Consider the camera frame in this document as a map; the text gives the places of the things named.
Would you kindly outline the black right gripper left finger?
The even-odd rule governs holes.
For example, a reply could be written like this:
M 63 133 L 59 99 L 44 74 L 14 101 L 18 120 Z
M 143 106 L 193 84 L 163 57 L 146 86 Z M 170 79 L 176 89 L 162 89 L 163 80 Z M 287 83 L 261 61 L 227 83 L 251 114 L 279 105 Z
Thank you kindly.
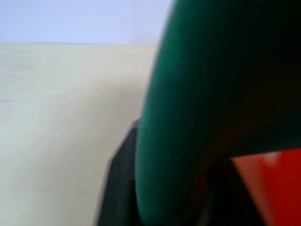
M 97 226 L 139 226 L 135 193 L 135 120 L 108 165 Z

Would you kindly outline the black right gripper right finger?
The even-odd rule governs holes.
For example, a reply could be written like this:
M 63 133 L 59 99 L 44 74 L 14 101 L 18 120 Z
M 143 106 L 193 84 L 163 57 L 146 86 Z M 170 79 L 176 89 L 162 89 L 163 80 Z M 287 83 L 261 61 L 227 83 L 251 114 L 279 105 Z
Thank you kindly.
M 207 226 L 263 226 L 264 221 L 230 159 L 216 161 L 207 175 Z

